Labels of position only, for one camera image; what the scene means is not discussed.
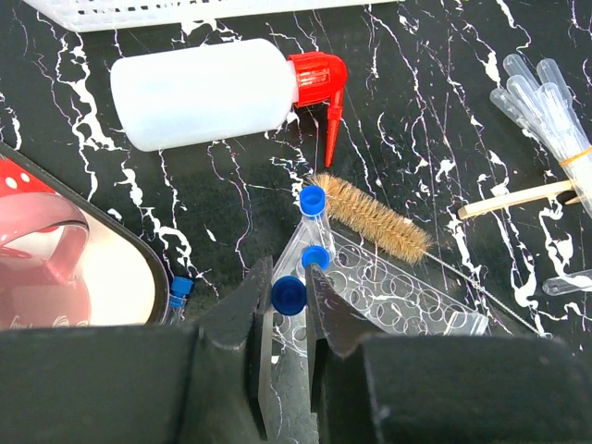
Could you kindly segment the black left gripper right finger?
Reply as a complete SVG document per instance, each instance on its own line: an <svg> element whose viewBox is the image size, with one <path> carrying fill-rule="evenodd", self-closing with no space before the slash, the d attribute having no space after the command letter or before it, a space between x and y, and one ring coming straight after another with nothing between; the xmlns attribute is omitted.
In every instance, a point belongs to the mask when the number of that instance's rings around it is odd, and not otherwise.
<svg viewBox="0 0 592 444"><path fill-rule="evenodd" d="M591 372L553 339L399 336L306 269L311 409L323 443L587 443Z"/></svg>

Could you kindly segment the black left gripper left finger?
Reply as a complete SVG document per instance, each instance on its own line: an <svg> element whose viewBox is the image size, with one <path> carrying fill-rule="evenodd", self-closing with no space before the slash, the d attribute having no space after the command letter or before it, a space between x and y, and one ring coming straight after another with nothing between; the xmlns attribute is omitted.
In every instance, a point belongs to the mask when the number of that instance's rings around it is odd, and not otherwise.
<svg viewBox="0 0 592 444"><path fill-rule="evenodd" d="M196 322L9 330L5 443L259 443L270 423L273 262Z"/></svg>

